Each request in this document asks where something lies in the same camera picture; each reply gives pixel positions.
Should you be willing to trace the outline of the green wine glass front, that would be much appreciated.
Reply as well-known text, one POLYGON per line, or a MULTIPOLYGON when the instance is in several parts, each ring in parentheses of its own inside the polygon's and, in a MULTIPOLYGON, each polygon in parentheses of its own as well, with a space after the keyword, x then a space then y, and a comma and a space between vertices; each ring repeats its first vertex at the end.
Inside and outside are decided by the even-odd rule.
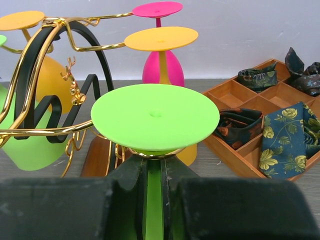
POLYGON ((165 160, 211 135, 220 120, 217 106, 203 94, 175 85, 136 84, 101 96, 90 112, 94 127, 129 149, 144 164, 142 240, 165 237, 162 166, 165 160))

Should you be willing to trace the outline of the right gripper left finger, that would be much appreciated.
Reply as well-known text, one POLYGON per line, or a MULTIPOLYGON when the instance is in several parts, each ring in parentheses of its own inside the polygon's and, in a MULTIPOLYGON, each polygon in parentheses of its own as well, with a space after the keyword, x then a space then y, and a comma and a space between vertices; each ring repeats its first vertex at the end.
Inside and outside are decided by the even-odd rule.
POLYGON ((145 162, 105 177, 14 178, 0 184, 3 240, 140 240, 145 162))

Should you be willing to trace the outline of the pink wine glass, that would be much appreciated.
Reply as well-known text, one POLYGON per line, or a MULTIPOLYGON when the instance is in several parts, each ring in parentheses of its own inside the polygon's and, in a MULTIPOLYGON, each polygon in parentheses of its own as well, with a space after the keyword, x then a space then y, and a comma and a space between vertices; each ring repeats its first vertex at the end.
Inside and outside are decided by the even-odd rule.
MULTIPOLYGON (((133 15, 143 18, 155 19, 156 27, 162 27, 162 18, 175 14, 183 9, 183 4, 176 1, 158 1, 146 3, 135 7, 132 10, 133 15)), ((163 58, 158 51, 153 51, 148 56, 143 72, 142 82, 144 84, 159 84, 161 82, 161 60, 163 58)), ((172 85, 184 87, 185 77, 182 66, 170 50, 166 51, 165 63, 167 69, 167 76, 172 85)))

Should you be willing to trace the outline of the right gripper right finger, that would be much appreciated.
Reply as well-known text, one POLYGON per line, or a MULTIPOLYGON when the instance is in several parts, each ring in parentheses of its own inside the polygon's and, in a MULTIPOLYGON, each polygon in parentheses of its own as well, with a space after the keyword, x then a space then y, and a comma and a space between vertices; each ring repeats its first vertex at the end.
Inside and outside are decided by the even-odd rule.
POLYGON ((317 240, 301 190, 287 180, 201 177, 161 161, 166 240, 317 240))

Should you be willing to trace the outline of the orange wine glass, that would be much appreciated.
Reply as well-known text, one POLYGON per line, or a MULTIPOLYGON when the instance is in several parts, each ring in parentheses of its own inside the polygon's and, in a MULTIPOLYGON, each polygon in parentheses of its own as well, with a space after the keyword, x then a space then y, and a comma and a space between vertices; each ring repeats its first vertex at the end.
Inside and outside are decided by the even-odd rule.
MULTIPOLYGON (((1 31, 21 30, 27 41, 31 39, 28 29, 35 27, 45 18, 45 14, 37 10, 21 11, 11 13, 0 18, 1 31)), ((64 80, 66 69, 59 62, 46 55, 42 62, 36 87, 36 100, 40 101, 42 97, 56 95, 59 97, 62 105, 62 113, 68 113, 72 104, 72 95, 70 94, 70 80, 64 80)))
POLYGON ((143 83, 139 108, 147 118, 142 146, 130 147, 132 153, 145 158, 161 158, 176 155, 186 166, 190 166, 197 156, 197 143, 187 136, 184 128, 187 115, 194 108, 199 94, 191 89, 171 84, 168 73, 166 51, 184 47, 198 38, 198 32, 187 27, 167 26, 145 29, 125 38, 127 47, 146 52, 159 52, 160 83, 143 83))

